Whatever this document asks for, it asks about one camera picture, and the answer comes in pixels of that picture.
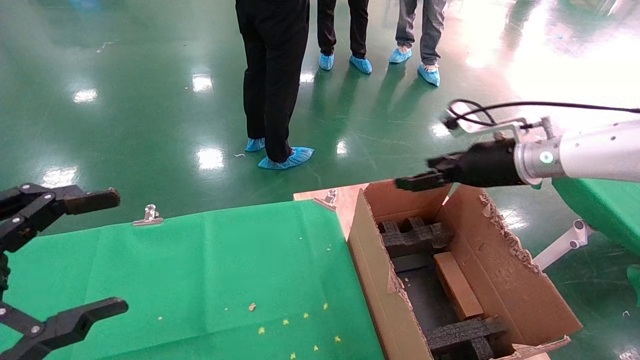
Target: black cable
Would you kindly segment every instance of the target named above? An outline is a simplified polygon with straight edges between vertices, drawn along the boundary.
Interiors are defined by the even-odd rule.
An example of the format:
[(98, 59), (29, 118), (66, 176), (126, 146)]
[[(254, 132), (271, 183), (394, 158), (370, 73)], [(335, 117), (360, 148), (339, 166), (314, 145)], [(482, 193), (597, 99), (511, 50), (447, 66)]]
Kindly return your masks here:
[[(453, 110), (453, 104), (455, 104), (456, 102), (462, 102), (463, 104), (475, 106), (477, 108), (477, 110), (475, 112), (472, 112), (472, 113), (476, 113), (476, 112), (484, 113), (484, 115), (489, 119), (490, 123), (468, 118), (467, 115), (471, 115), (472, 113), (465, 113), (465, 114), (457, 113), (455, 110)], [(453, 100), (453, 101), (449, 102), (449, 105), (448, 105), (447, 108), (448, 108), (449, 112), (452, 113), (456, 117), (455, 120), (463, 119), (463, 120), (472, 122), (474, 124), (482, 125), (482, 126), (495, 126), (495, 125), (497, 125), (497, 122), (493, 119), (491, 114), (489, 114), (488, 111), (483, 110), (484, 106), (480, 105), (478, 102), (475, 102), (473, 100), (456, 99), (456, 100)]]
[[(462, 102), (463, 104), (471, 104), (475, 106), (477, 109), (470, 110), (464, 114), (459, 114), (453, 110), (453, 104), (456, 102)], [(462, 119), (474, 124), (484, 125), (484, 126), (496, 126), (497, 123), (489, 114), (489, 110), (499, 109), (499, 108), (510, 108), (513, 106), (555, 106), (559, 108), (577, 108), (577, 109), (587, 109), (587, 110), (607, 110), (607, 111), (622, 111), (627, 113), (640, 113), (640, 108), (616, 108), (612, 106), (600, 106), (600, 105), (590, 105), (590, 104), (576, 104), (574, 102), (555, 102), (555, 101), (515, 101), (515, 102), (504, 102), (501, 104), (489, 105), (489, 106), (481, 106), (475, 101), (467, 100), (467, 99), (455, 99), (449, 102), (448, 110), (455, 117), (456, 120)], [(476, 113), (484, 113), (489, 119), (490, 123), (478, 121), (474, 119), (470, 119), (467, 116), (473, 115)]]

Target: box flap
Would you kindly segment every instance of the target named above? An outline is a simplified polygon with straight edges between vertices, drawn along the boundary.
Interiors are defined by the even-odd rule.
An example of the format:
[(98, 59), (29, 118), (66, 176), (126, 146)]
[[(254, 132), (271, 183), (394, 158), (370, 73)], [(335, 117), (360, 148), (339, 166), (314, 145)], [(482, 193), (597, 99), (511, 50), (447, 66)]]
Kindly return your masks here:
[(362, 191), (356, 202), (348, 244), (388, 360), (432, 359)]
[(546, 343), (537, 347), (531, 347), (529, 345), (521, 345), (521, 344), (512, 344), (513, 354), (505, 357), (500, 357), (496, 360), (521, 360), (528, 359), (532, 356), (544, 354), (550, 351), (553, 351), (557, 348), (561, 348), (571, 342), (571, 339), (568, 336), (565, 336), (563, 339), (558, 341), (553, 341), (551, 343)]
[(377, 222), (400, 222), (421, 214), (434, 219), (451, 186), (425, 192), (408, 192), (396, 188), (392, 180), (376, 181), (364, 190), (371, 213)]
[(502, 341), (538, 346), (582, 327), (482, 189), (461, 185), (437, 220), (454, 231), (450, 250), (484, 314), (509, 327)]

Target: white metal bracket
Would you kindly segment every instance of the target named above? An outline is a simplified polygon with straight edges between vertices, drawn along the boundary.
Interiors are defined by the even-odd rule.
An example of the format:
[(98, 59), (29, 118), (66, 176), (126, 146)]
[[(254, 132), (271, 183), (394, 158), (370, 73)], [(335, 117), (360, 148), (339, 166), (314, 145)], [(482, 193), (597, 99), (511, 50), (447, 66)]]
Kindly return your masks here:
[(589, 236), (591, 236), (593, 232), (594, 230), (589, 224), (583, 219), (578, 219), (573, 222), (571, 229), (567, 230), (566, 233), (538, 254), (538, 256), (533, 259), (533, 262), (540, 267), (540, 270), (544, 270), (569, 252), (569, 250), (587, 245)]

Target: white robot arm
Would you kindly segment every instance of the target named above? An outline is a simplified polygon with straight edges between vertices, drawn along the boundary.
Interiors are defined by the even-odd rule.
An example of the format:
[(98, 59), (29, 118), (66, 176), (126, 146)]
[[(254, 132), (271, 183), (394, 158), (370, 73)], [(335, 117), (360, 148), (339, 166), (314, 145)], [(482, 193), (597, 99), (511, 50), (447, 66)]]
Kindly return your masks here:
[[(455, 114), (470, 112), (462, 102), (453, 103), (451, 109)], [(450, 115), (444, 123), (454, 136), (494, 133), (496, 140), (476, 143), (465, 152), (428, 159), (431, 171), (396, 179), (398, 188), (422, 191), (447, 183), (485, 188), (537, 186), (542, 179), (555, 177), (640, 182), (640, 119), (555, 136), (548, 118), (487, 124), (475, 115)], [(544, 129), (545, 136), (534, 135), (532, 130), (537, 127)], [(511, 131), (513, 137), (506, 138), (506, 131)]]

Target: green table cover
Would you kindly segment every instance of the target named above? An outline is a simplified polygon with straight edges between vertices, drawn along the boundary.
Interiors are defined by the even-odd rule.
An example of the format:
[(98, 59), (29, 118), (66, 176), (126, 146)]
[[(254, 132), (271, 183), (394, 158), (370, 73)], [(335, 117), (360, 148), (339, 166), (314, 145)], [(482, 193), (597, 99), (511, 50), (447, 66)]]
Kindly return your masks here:
[[(129, 303), (48, 359), (383, 359), (338, 219), (310, 200), (43, 236), (10, 267), (4, 300), (41, 320)], [(0, 350), (18, 339), (0, 326)]]
[[(602, 179), (554, 179), (554, 188), (589, 225), (640, 256), (640, 184)], [(640, 307), (640, 266), (627, 277)]]

